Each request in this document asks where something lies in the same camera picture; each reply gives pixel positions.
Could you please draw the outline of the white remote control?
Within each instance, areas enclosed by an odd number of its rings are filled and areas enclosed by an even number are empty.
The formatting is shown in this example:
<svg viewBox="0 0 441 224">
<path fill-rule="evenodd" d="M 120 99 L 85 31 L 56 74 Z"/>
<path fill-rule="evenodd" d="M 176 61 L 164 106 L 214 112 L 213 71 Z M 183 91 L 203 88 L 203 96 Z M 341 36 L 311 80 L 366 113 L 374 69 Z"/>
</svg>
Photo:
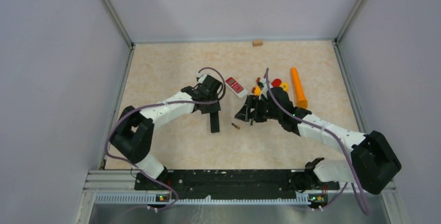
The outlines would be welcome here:
<svg viewBox="0 0 441 224">
<path fill-rule="evenodd" d="M 227 87 L 240 99 L 248 95 L 248 91 L 234 78 L 228 77 L 226 80 Z"/>
</svg>

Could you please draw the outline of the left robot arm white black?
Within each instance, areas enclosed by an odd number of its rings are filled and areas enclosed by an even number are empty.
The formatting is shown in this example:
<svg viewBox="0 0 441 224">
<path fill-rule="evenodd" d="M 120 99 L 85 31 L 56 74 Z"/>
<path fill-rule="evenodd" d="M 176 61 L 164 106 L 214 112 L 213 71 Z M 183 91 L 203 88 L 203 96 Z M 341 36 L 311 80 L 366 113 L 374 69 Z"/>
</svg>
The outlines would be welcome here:
<svg viewBox="0 0 441 224">
<path fill-rule="evenodd" d="M 112 144 L 131 164 L 147 174 L 147 183 L 154 189 L 166 185 L 165 166 L 150 152 L 155 129 L 195 111 L 210 116 L 210 132 L 218 133 L 218 90 L 224 85 L 209 74 L 197 78 L 195 86 L 187 86 L 172 97 L 143 109 L 126 107 L 110 136 Z"/>
</svg>

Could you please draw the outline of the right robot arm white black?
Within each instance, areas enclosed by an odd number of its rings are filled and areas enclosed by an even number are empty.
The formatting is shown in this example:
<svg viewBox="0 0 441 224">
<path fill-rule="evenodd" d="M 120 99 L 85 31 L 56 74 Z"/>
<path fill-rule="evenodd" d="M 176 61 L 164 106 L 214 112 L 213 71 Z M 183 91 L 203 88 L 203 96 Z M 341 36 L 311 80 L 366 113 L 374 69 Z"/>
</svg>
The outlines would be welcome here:
<svg viewBox="0 0 441 224">
<path fill-rule="evenodd" d="M 317 158 L 305 168 L 305 182 L 312 189 L 325 182 L 360 185 L 371 194 L 380 194 L 402 166 L 385 136 L 373 130 L 369 134 L 351 131 L 297 107 L 287 92 L 272 88 L 264 96 L 248 95 L 235 118 L 243 122 L 277 121 L 287 132 L 314 139 L 341 152 L 342 160 Z"/>
</svg>

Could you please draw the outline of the black remote control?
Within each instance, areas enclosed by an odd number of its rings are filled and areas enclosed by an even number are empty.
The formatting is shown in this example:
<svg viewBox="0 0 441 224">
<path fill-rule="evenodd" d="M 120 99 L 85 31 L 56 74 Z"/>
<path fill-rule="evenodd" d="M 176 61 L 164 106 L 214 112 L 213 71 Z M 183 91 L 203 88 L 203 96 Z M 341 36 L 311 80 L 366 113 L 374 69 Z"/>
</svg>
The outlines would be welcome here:
<svg viewBox="0 0 441 224">
<path fill-rule="evenodd" d="M 210 113 L 210 132 L 212 134 L 220 132 L 218 111 Z"/>
</svg>

